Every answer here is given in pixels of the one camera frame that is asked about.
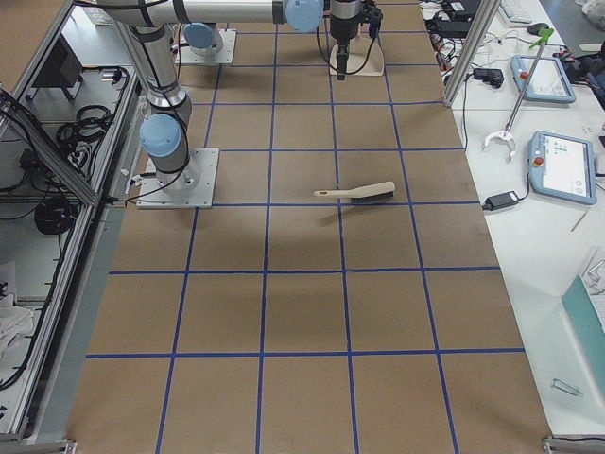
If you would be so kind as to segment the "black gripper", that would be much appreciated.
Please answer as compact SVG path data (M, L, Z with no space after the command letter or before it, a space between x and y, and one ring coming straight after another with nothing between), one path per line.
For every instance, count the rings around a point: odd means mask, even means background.
M348 68L350 41L358 32L358 17L330 16L330 33L337 41L337 80L345 80Z

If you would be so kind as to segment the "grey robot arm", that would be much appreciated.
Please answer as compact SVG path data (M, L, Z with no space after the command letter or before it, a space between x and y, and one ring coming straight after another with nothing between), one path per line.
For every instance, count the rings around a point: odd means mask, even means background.
M300 33L315 31L328 15L330 31L337 42L337 78L344 80L360 70L348 68L351 41L364 20L360 1L175 1L173 8L181 23L288 24Z
M183 1L100 1L120 26L137 75L147 91L149 114L141 123L141 145L154 164L159 187L179 191L196 183L187 129L192 112L172 57L170 24L187 18Z

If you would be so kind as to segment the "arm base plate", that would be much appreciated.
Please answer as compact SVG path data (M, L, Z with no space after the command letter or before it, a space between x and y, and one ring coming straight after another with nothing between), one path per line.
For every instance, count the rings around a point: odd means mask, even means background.
M181 39L182 47L177 51L175 63L183 66L216 66L232 64L235 50L236 30L217 29L213 44L206 48L184 46L186 40Z
M162 173L143 179L141 192L143 197L135 200L141 209L209 209L213 206L216 187L216 174L219 160L218 148L191 148L189 163L177 181L170 183Z

